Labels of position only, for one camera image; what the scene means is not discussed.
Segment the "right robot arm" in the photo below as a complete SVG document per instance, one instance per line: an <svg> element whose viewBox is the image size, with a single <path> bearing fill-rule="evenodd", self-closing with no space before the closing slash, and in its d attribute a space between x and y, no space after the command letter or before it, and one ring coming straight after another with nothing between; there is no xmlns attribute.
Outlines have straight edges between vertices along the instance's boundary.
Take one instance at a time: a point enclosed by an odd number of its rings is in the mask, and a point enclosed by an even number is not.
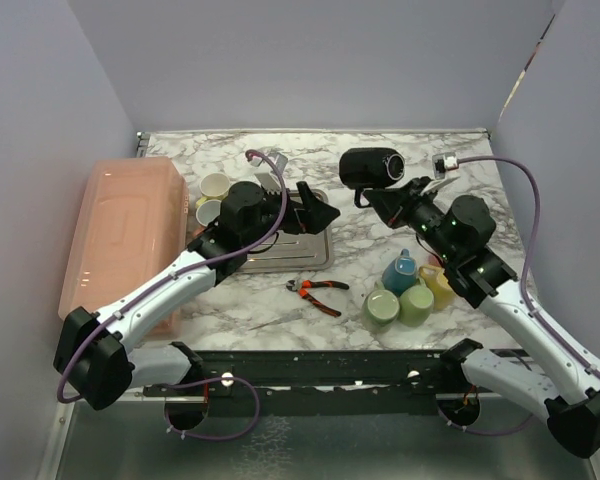
<svg viewBox="0 0 600 480"><path fill-rule="evenodd" d="M442 260L452 290L499 324L543 371L506 363L466 340L440 365L441 383L452 391L474 384L500 394L542 420L569 453L590 458L600 449L600 359L526 295L521 278L489 248L496 222L487 204L461 195L442 211L432 183L419 177L401 188L358 187L354 199L366 199L388 227L410 227Z"/></svg>

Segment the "yellow-green faceted mug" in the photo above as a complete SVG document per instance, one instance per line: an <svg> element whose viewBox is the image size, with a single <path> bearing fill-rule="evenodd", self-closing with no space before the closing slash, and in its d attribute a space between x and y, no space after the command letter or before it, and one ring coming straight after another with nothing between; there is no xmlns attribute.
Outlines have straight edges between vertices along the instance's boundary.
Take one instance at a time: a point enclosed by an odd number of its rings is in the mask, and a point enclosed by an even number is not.
<svg viewBox="0 0 600 480"><path fill-rule="evenodd" d="M230 187L230 179L224 173L214 172L204 176L199 182L200 198L195 206L199 208L209 200L223 200Z"/></svg>

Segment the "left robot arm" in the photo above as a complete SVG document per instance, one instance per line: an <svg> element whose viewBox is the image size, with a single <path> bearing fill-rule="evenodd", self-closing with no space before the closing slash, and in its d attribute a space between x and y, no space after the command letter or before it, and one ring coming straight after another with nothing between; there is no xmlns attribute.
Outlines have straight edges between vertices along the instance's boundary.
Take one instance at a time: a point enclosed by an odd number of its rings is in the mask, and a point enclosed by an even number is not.
<svg viewBox="0 0 600 480"><path fill-rule="evenodd" d="M339 209L306 182L296 187L291 194L248 181L234 184L219 215L159 274L94 312L71 311L53 360L60 384L71 385L94 410L109 407L136 386L169 384L182 395L194 392L201 371L187 348L171 346L148 358L133 350L164 317L234 274L275 233L317 235L339 217Z"/></svg>

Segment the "salmon pink mug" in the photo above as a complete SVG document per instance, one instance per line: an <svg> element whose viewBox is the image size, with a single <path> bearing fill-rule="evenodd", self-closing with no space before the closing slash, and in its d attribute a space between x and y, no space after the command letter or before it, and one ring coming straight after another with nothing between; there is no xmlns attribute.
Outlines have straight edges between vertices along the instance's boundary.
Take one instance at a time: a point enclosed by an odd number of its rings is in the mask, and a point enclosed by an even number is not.
<svg viewBox="0 0 600 480"><path fill-rule="evenodd" d="M220 215L220 211L221 201L218 199L206 200L200 204L195 210L192 235L199 235L210 226Z"/></svg>

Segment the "black glossy mug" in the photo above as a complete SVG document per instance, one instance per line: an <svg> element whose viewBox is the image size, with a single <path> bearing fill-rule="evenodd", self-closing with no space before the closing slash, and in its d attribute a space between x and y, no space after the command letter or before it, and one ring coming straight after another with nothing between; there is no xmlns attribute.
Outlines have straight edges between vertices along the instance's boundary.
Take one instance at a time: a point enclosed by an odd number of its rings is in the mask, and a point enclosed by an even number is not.
<svg viewBox="0 0 600 480"><path fill-rule="evenodd" d="M405 160L396 150L387 147L360 147L345 151L339 160L339 177L344 186L354 191L354 205L361 203L365 189L387 188L404 176Z"/></svg>

